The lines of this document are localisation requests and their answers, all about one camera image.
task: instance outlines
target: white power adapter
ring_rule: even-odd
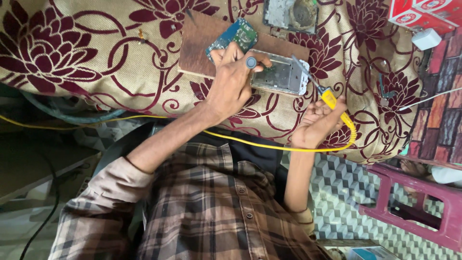
[[[441,42],[441,37],[433,28],[428,28],[412,36],[412,42],[420,50],[426,50],[437,46]]]

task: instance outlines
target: pink plastic stool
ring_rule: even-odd
[[[359,206],[361,215],[368,215],[382,222],[395,225],[422,238],[435,242],[457,252],[462,252],[462,192],[444,185],[419,180],[402,173],[401,169],[385,163],[375,163],[367,171],[380,178],[380,188],[375,208]],[[419,192],[417,205],[400,204],[399,210],[388,211],[388,200],[393,183],[415,189]],[[442,218],[423,210],[425,195],[432,195],[444,202]],[[438,229],[433,231],[407,220],[415,220]]]

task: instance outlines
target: plaid shirt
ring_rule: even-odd
[[[188,143],[154,174],[109,164],[61,212],[49,259],[127,259],[135,202],[146,200],[137,259],[331,259],[308,236],[309,210],[274,199],[273,175],[233,162],[228,145]]]

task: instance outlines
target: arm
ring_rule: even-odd
[[[327,135],[339,130],[343,122],[340,115],[346,111],[345,98],[339,97],[332,111],[323,101],[309,104],[302,122],[292,135],[295,148],[315,149]],[[314,152],[292,152],[287,176],[284,204],[286,209],[310,234],[314,229],[313,217],[307,209]]]
[[[251,96],[248,56],[271,66],[266,56],[244,56],[236,43],[211,54],[217,74],[206,100],[109,164],[66,204],[49,259],[126,259],[134,203],[149,191],[154,170],[193,136],[241,110]],[[259,65],[252,72],[262,70]]]

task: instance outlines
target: rolled-up sleeve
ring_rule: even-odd
[[[153,178],[123,157],[101,170],[61,211],[49,259],[124,259],[134,203]]]

